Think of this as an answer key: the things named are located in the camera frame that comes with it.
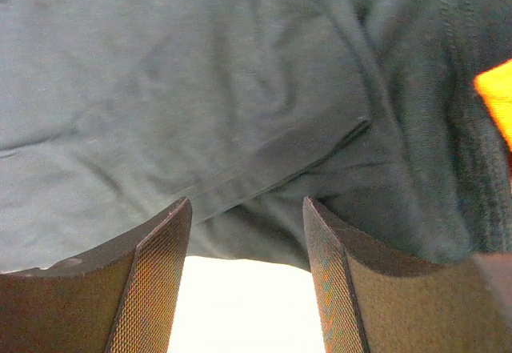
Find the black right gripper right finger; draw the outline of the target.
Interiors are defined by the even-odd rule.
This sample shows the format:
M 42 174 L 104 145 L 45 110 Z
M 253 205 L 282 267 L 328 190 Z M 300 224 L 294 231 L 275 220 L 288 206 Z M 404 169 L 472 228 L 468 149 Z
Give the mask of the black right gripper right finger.
M 303 203 L 328 352 L 508 352 L 511 256 L 443 266 L 407 255 Z

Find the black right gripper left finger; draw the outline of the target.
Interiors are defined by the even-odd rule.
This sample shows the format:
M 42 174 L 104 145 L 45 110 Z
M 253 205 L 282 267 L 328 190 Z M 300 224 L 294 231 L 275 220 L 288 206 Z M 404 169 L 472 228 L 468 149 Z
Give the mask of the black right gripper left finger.
M 47 269 L 1 276 L 3 352 L 165 352 L 192 208 L 152 219 Z

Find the black t shirt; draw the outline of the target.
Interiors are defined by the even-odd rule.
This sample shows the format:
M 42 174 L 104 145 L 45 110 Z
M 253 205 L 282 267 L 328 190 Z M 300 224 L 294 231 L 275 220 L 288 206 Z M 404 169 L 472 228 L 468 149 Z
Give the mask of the black t shirt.
M 302 201 L 436 263 L 511 248 L 474 89 L 511 0 L 1 0 L 1 268 L 192 202 L 189 253 L 307 268 Z

